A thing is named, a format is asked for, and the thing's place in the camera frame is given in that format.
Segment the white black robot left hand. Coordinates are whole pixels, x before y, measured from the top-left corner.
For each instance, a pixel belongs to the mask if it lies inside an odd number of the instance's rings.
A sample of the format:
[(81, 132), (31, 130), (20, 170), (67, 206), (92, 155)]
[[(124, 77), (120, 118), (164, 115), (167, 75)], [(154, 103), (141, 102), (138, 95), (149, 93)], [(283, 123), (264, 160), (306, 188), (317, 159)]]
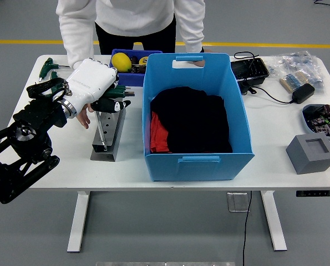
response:
[(118, 84), (118, 72), (93, 59), (85, 59), (67, 78), (70, 95), (65, 95), (59, 102), (64, 106), (68, 117), (77, 116), (87, 104), (94, 111), (115, 113), (125, 109), (131, 101), (116, 101), (105, 96), (105, 92)]

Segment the person's right hand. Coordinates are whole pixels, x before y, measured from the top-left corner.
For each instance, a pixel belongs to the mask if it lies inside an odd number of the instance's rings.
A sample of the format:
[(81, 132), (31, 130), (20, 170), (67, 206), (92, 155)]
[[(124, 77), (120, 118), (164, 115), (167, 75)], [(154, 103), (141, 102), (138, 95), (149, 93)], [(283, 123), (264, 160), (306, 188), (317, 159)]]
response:
[(91, 107), (91, 104), (85, 104), (77, 115), (77, 120), (85, 129), (88, 129), (90, 124), (90, 120), (88, 118), (87, 112), (94, 112), (94, 110)]

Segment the person's left hand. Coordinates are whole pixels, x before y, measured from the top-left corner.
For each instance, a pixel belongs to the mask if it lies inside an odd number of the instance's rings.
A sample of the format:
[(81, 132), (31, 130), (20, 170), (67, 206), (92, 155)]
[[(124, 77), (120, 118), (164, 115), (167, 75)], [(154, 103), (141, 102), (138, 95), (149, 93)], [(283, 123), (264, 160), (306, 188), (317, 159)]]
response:
[[(213, 51), (211, 49), (204, 49), (202, 48), (201, 53), (212, 53)], [(205, 66), (205, 60), (199, 60), (199, 61), (192, 61), (192, 64), (197, 67), (204, 67)]]

